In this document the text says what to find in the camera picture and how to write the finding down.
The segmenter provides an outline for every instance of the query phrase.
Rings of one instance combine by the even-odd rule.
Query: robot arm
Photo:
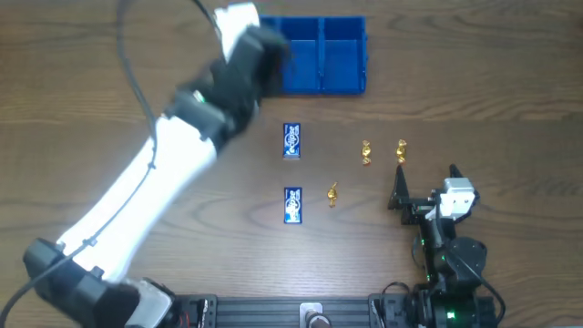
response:
[[[25,253],[26,270],[34,279],[77,253],[115,215],[73,261],[35,285],[41,298],[84,327],[178,323],[173,293],[147,280],[125,278],[128,267],[169,204],[214,162],[231,138],[245,130],[261,99],[279,89],[287,54],[279,34],[258,27],[252,4],[218,10],[217,24],[225,57],[213,63],[210,74],[178,87],[174,101],[155,124],[158,144],[152,168],[148,169],[155,145],[149,138],[87,215],[56,243],[38,239]]]

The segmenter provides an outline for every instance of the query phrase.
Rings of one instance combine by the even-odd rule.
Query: blue plastic container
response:
[[[261,16],[261,25],[290,42],[283,92],[358,95],[366,89],[366,20],[350,17]]]

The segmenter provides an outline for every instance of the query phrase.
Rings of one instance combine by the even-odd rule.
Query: wooden table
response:
[[[225,1],[207,1],[209,8]],[[367,295],[424,280],[414,227],[386,204],[394,149],[417,196],[454,162],[482,194],[458,234],[484,242],[505,327],[583,325],[583,3],[580,0],[294,0],[272,15],[366,15],[363,97],[266,101],[261,117],[188,187],[130,274],[175,292]],[[113,0],[0,5],[0,303],[26,282],[35,237],[55,240],[141,147],[145,119],[115,51]],[[187,0],[140,0],[127,47],[159,113],[219,46]],[[281,124],[302,123],[302,159],[281,160]],[[373,163],[361,165],[363,139]],[[339,181],[337,207],[326,191]],[[282,224],[282,189],[304,223]],[[74,326],[27,295],[11,327]]]

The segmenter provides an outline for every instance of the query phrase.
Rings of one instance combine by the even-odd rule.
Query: gold wrapped candy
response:
[[[330,190],[328,190],[328,200],[330,200],[330,207],[336,206],[336,199],[338,198],[338,192],[336,192],[336,185],[338,182],[334,182]]]
[[[368,142],[368,140],[363,140],[362,155],[363,155],[363,165],[366,166],[366,165],[371,164],[371,159],[369,158],[369,156],[371,155],[371,143]]]
[[[399,140],[399,147],[397,147],[397,150],[395,151],[395,155],[397,156],[397,162],[399,164],[404,164],[405,163],[405,155],[406,155],[406,147],[407,146],[407,142],[403,139]]]

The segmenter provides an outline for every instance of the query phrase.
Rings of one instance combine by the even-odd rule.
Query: wood grain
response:
[[[208,7],[227,1],[208,1]],[[366,15],[363,97],[266,101],[262,116],[175,202],[133,262],[176,292],[366,295],[423,280],[415,229],[386,210],[399,138],[412,193],[458,164],[482,194],[458,228],[489,249],[504,327],[583,325],[583,3],[579,0],[259,2],[272,15]],[[57,238],[147,135],[115,55],[111,0],[0,2],[0,302],[26,281],[35,237]],[[140,0],[128,55],[158,112],[219,46],[189,1]],[[302,159],[281,160],[281,123]],[[373,164],[360,165],[369,139]],[[337,207],[326,191],[339,181]],[[284,186],[305,192],[282,224]],[[10,327],[74,326],[27,295]]]

